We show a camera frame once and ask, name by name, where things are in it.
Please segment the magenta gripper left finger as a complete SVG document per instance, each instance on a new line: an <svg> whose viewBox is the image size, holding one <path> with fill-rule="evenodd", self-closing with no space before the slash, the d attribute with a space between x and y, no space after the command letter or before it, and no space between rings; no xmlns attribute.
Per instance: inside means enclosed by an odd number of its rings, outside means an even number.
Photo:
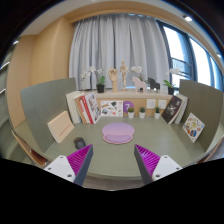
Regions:
<svg viewBox="0 0 224 224"><path fill-rule="evenodd" d="M69 156L60 155L45 171L82 186L93 156L93 145L87 145Z"/></svg>

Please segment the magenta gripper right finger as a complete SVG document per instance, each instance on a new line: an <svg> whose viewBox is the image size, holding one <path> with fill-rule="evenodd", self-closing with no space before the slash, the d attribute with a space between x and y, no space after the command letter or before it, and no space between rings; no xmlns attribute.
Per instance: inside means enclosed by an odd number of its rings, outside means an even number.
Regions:
<svg viewBox="0 0 224 224"><path fill-rule="evenodd" d="M134 146L134 155L145 185L182 169L168 155L159 156L140 145Z"/></svg>

